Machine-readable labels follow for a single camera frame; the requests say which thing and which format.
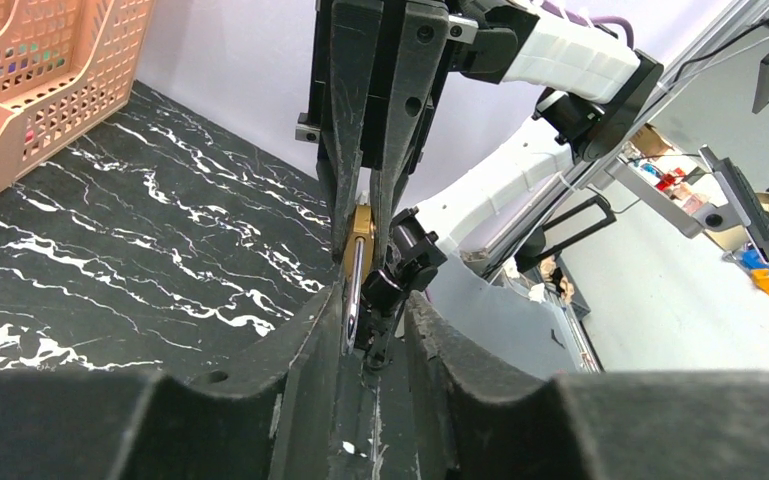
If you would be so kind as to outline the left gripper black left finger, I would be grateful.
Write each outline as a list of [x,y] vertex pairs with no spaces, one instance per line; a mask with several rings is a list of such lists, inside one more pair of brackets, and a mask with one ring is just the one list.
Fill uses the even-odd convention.
[[226,368],[0,371],[0,479],[325,479],[339,286]]

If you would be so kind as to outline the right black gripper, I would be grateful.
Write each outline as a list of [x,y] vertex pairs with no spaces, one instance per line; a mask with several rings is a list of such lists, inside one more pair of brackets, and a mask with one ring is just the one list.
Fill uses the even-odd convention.
[[385,263],[398,180],[421,161],[448,74],[500,83],[538,21],[511,1],[319,2],[298,138],[317,146],[334,255],[364,166],[375,169],[373,263]]

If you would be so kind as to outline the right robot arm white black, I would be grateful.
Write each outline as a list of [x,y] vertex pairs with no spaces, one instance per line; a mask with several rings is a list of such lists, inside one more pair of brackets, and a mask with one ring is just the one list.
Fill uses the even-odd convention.
[[296,136],[318,147],[350,318],[388,315],[426,288],[448,252],[533,173],[523,159],[496,156],[438,199],[398,210],[452,72],[541,86],[518,137],[564,168],[623,142],[663,67],[605,20],[539,1],[319,2]]

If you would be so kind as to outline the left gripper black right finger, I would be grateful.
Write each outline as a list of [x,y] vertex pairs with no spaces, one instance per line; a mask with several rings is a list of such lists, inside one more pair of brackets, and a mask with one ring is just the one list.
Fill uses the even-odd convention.
[[769,372],[539,380],[418,293],[405,333],[424,479],[769,479]]

